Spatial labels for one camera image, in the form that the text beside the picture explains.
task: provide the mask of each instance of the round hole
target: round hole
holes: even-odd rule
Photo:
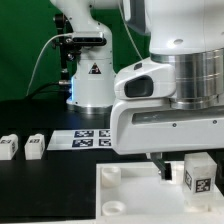
[[[126,205],[120,201],[106,202],[102,207],[104,216],[119,216],[126,213]]]
[[[180,45],[180,44],[182,44],[184,41],[182,40],[182,39],[177,39],[177,40],[175,40],[173,43],[175,44],[175,45]]]

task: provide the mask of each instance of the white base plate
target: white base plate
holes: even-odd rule
[[[172,162],[173,181],[162,181],[151,162],[101,164],[97,166],[96,220],[99,223],[224,223],[224,199],[215,187],[214,201],[202,207],[190,207],[182,193],[183,162]],[[102,186],[102,169],[121,168],[121,184]],[[109,201],[126,205],[122,216],[103,216],[102,206]]]
[[[110,149],[110,130],[54,131],[47,150]]]

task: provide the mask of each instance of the metal cylinder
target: metal cylinder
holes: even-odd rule
[[[224,92],[223,55],[223,49],[186,55],[151,55],[154,62],[175,68],[177,89],[170,98],[172,108],[192,110],[214,105],[217,95]]]

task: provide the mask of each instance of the black cable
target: black cable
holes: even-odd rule
[[[49,91],[41,91],[41,92],[38,92],[36,93],[35,95],[33,95],[32,97],[29,98],[29,100],[33,99],[36,95],[39,95],[39,94],[48,94],[48,93],[66,93],[66,92],[69,92],[68,90],[49,90]]]
[[[46,89],[50,86],[59,86],[58,82],[50,82],[47,84],[44,84],[43,86],[39,87],[38,89],[36,89],[33,93],[31,93],[30,95],[26,96],[25,99],[26,100],[30,100],[32,99],[35,95],[37,95],[39,92],[41,92],[41,90]]]

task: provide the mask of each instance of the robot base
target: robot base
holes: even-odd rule
[[[112,110],[112,105],[107,107],[84,107],[70,104],[67,101],[67,109],[81,114],[109,114]]]

